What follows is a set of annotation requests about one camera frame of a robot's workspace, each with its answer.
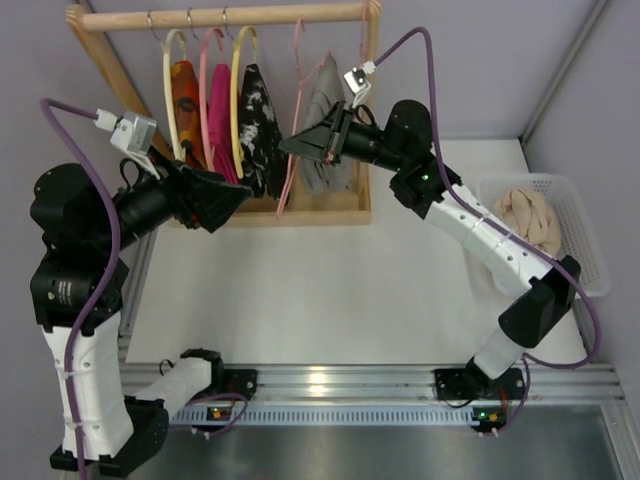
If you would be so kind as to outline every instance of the perforated metal strip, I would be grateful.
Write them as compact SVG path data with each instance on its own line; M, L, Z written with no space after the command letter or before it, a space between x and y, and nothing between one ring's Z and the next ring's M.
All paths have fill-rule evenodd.
M171 420L172 425L215 426L225 421L208 419L205 405L188 406ZM242 406L235 406L232 417L240 413ZM288 407L250 405L237 425L246 426L456 426L477 425L473 409L452 410L433 406L376 407L330 406Z

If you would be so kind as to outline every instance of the wooden clothes rack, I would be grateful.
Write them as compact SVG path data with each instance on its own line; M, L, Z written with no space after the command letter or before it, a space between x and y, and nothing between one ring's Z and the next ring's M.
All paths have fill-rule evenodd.
M375 59L378 49L380 0L369 2L277 5L268 7L227 8L227 26L295 24L300 16L305 23L360 22L363 13L367 21L367 58ZM66 20L86 52L96 64L102 77L124 108L150 116L133 82L125 72L105 32L149 30L148 12L89 13L81 5L66 9ZM189 10L153 10L154 30L193 27L222 27L225 25L222 8L193 8ZM159 132L153 145L162 154L173 158L166 140ZM251 199L229 221L231 226L300 226L300 225L365 225L371 223L369 170L366 164L354 162L351 188L339 193L309 195L299 178L291 188L289 204L284 215L276 219L277 202L271 198Z

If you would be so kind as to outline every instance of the white table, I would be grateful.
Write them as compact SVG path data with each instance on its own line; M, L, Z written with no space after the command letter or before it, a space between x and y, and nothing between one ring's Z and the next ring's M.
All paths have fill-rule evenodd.
M516 140L446 141L445 162L473 189L526 172ZM393 198L372 169L366 227L159 229L128 362L218 350L227 363L465 363L511 303L489 271ZM573 314L535 349L574 362Z

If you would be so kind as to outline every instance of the garment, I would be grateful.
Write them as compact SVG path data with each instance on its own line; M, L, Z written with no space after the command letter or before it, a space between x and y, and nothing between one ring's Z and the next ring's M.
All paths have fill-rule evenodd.
M242 183L253 188L254 196L279 199L287 176L287 158L278 145L282 133L264 84L255 64L244 72L238 106L238 133L244 154Z
M216 65L211 79L211 96L207 113L209 146L215 148L213 152L213 166L215 171L224 175L227 183L239 184L236 170L233 166L231 150L231 70L223 63Z
M329 55L318 71L318 80L311 95L311 104L303 129L322 120L338 101L344 101L344 90L336 60ZM319 194L325 189L332 192L348 189L351 182L352 166L353 160L351 158L342 157L341 162L336 165L325 165L302 159L298 168L300 169L300 179L307 192Z
M544 195L531 189L509 190L494 205L494 213L532 245L551 256L560 251L560 223Z
M187 60L171 67L171 93L180 146L186 152L187 165L206 170L207 162L200 127L200 96L193 65Z

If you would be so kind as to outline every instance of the laundry basket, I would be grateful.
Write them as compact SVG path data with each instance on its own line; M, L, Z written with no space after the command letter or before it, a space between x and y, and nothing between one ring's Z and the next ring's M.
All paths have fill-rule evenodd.
M560 175L543 173L491 175L478 181L476 197L485 207L493 210L493 204L512 188L530 188L547 198L556 211L562 232L558 258L569 254L580 262L580 284L587 295L607 295L611 290L609 272L574 183Z

